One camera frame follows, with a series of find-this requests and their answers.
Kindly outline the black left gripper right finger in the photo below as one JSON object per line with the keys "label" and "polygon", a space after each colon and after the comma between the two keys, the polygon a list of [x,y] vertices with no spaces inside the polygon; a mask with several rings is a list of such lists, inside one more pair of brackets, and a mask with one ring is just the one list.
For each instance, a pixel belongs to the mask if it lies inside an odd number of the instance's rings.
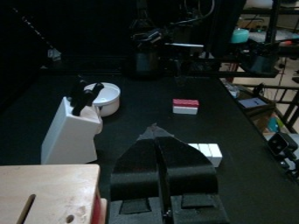
{"label": "black left gripper right finger", "polygon": [[230,224],[219,196],[216,170],[204,154],[158,127],[156,156],[172,223]]}

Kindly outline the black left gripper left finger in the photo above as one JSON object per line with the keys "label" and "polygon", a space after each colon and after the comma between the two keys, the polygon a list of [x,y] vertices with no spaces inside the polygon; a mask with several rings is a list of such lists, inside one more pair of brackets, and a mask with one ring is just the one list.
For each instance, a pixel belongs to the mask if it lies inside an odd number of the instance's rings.
{"label": "black left gripper left finger", "polygon": [[148,127],[116,161],[108,224],[163,224],[154,132]]}

